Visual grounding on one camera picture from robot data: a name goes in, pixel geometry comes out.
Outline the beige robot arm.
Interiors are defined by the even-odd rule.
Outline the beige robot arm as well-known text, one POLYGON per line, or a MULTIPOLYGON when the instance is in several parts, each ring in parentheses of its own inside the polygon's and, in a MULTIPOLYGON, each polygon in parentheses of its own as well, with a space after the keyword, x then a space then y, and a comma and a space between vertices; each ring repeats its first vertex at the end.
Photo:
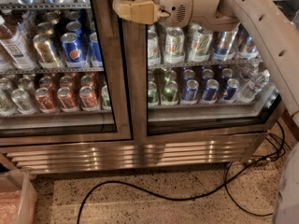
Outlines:
POLYGON ((299 31, 272 0, 114 0, 112 7, 120 18, 140 24, 183 27, 193 21, 212 31, 243 25, 299 122, 299 31))

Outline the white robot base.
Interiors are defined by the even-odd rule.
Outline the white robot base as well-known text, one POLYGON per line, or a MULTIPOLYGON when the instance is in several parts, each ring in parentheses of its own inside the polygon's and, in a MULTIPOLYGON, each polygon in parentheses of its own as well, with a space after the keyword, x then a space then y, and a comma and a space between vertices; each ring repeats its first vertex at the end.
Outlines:
POLYGON ((272 224, 299 224, 299 143, 284 165, 272 224))

